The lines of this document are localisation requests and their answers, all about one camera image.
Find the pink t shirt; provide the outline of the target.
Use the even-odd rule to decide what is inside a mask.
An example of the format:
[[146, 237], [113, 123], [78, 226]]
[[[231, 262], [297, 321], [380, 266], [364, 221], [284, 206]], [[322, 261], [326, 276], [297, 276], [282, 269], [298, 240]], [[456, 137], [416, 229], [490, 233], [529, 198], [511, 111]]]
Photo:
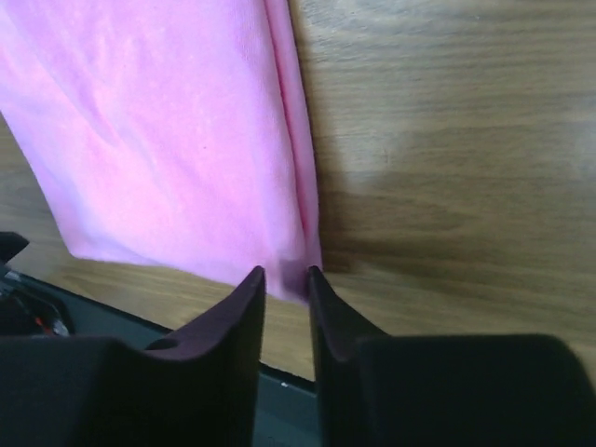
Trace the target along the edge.
[[5, 1], [1, 111], [69, 252], [306, 298], [314, 150], [285, 1]]

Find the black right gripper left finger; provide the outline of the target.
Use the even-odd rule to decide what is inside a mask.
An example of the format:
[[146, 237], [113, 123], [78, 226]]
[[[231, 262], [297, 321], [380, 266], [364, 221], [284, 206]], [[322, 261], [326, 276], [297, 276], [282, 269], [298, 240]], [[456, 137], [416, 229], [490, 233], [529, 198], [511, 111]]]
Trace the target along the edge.
[[248, 446], [265, 273], [145, 349], [112, 337], [1, 342], [5, 446]]

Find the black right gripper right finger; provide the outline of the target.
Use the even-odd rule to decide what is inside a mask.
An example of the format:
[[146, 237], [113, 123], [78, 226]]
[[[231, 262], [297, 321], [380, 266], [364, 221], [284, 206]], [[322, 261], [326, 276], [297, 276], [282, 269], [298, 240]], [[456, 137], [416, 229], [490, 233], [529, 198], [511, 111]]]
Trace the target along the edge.
[[308, 272], [326, 446], [591, 446], [595, 390], [546, 334], [392, 336]]

